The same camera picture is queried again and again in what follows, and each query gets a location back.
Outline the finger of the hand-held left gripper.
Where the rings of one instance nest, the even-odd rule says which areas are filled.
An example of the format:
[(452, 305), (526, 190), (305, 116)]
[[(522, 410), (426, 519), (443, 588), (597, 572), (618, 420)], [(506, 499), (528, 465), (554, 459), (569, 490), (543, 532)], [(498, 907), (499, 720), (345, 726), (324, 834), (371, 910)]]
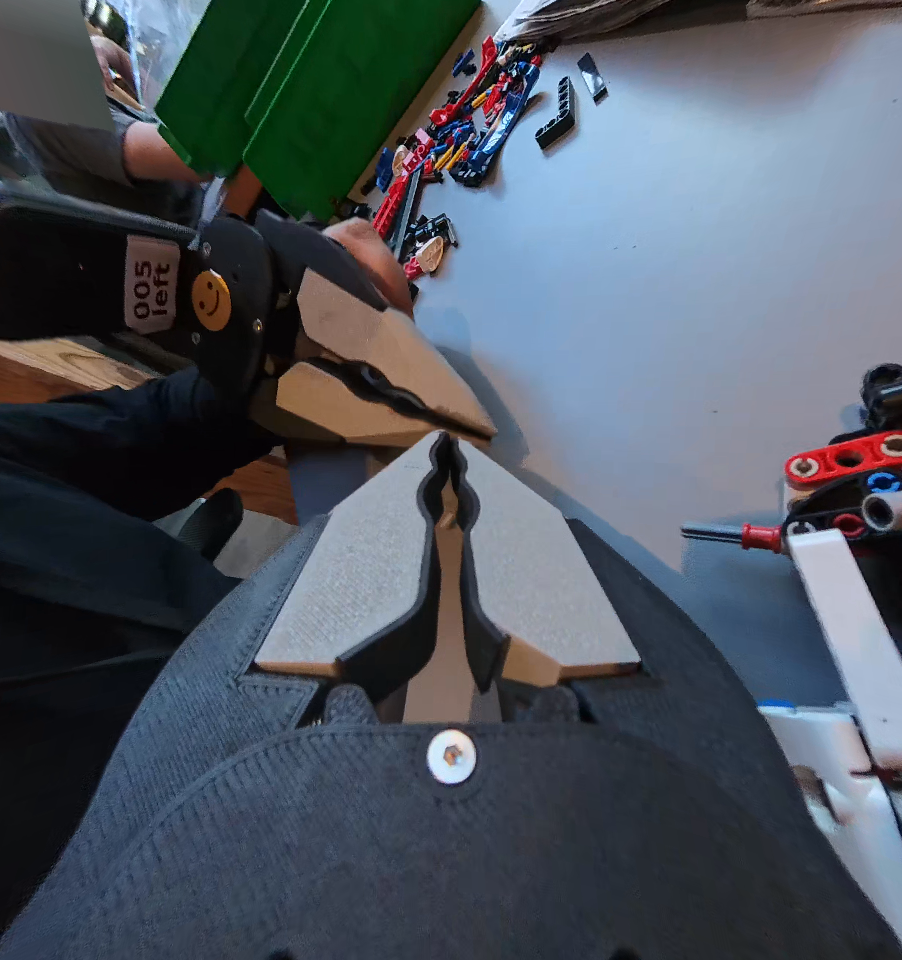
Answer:
[(312, 269), (304, 271), (296, 299), (303, 335), (325, 354), (371, 367), (388, 386), (470, 435), (496, 436), (469, 384), (406, 315), (376, 308)]
[(480, 447), (493, 423), (468, 423), (459, 414), (427, 408), (367, 366), (324, 359), (300, 361), (258, 383), (258, 424), (295, 445), (409, 450), (433, 433)]

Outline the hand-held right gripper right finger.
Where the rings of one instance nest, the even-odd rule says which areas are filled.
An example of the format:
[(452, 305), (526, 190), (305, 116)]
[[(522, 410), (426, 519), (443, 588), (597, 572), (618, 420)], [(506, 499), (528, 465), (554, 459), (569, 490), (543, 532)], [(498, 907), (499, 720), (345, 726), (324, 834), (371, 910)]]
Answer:
[(477, 689), (627, 675), (641, 656), (564, 515), (465, 440), (452, 461), (465, 653)]

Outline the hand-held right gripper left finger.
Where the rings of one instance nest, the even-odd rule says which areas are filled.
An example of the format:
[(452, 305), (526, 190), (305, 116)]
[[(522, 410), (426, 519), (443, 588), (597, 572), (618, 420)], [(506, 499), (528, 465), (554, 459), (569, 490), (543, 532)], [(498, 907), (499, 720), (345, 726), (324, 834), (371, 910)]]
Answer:
[(437, 646), (452, 440), (421, 439), (326, 517), (255, 656), (266, 672), (357, 686), (380, 702)]

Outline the toy brick car model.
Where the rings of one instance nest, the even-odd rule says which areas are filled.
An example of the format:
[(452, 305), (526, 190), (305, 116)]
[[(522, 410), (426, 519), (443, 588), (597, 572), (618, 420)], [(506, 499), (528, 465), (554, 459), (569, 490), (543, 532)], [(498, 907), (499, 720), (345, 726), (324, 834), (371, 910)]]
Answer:
[(861, 401), (859, 429), (785, 462), (779, 524), (681, 534), (796, 569), (844, 700), (759, 710), (813, 820), (902, 943), (902, 365), (869, 370)]

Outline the person's left forearm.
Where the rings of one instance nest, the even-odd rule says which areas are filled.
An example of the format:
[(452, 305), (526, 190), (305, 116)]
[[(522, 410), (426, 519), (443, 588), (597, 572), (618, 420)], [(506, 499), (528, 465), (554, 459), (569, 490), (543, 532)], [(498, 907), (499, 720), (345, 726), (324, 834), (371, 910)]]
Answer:
[(154, 522), (281, 438), (194, 367), (41, 404), (0, 404), (0, 584), (183, 604), (229, 580)]

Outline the person's left hand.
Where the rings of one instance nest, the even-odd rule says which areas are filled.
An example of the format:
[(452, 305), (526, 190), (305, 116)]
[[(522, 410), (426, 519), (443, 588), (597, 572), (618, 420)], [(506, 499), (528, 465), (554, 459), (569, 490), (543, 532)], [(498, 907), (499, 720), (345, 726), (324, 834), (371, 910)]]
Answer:
[(414, 319), (413, 300), (405, 271), (372, 222), (352, 218), (329, 225), (322, 233), (350, 253), (389, 306)]

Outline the green plastic bin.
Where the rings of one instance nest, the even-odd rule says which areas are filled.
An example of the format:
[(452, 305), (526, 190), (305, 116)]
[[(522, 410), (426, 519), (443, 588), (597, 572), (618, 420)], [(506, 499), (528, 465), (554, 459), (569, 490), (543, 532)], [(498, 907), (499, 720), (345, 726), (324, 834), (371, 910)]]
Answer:
[(479, 6), (306, 2), (245, 114), (243, 163), (273, 201), (328, 220)]
[(321, 17), (323, 3), (213, 1), (155, 111), (159, 133), (201, 178), (242, 164), (257, 125)]

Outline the pile of toy brick parts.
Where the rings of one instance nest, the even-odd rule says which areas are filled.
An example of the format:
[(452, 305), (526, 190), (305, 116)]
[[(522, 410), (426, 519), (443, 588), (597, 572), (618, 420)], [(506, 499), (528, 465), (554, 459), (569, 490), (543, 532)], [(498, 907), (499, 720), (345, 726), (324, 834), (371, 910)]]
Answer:
[(361, 197), (371, 203), (336, 203), (339, 220), (359, 217), (372, 223), (403, 268), (413, 299), (419, 281), (439, 270), (447, 252), (460, 245), (447, 214), (422, 212), (424, 189), (446, 182), (466, 189), (485, 184), (553, 50), (549, 40), (487, 37), (479, 58), (473, 49), (465, 51), (453, 74), (468, 80), (467, 87), (450, 91), (426, 126), (381, 150), (372, 175), (360, 186)]

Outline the black angled toy beam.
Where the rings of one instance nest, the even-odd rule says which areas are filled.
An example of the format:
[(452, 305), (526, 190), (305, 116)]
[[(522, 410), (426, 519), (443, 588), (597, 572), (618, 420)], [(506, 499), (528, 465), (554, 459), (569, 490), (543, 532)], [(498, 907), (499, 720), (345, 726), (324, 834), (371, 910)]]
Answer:
[(555, 114), (536, 131), (535, 142), (542, 152), (547, 152), (566, 138), (576, 126), (576, 92), (570, 76), (565, 76), (557, 85)]

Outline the person's torso in black jacket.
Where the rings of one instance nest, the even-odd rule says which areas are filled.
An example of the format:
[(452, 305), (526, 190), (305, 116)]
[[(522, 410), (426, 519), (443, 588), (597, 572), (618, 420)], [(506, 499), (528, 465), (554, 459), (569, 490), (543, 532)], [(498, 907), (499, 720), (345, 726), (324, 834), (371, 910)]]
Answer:
[(160, 669), (238, 585), (197, 572), (151, 597), (0, 562), (0, 935), (58, 861)]

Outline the clear plastic bag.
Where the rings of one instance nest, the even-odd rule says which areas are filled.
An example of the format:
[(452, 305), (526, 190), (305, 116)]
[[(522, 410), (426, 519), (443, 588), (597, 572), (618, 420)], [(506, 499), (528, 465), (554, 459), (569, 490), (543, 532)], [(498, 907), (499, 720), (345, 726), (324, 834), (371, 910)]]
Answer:
[(570, 42), (631, 25), (672, 1), (522, 1), (494, 34), (494, 42)]

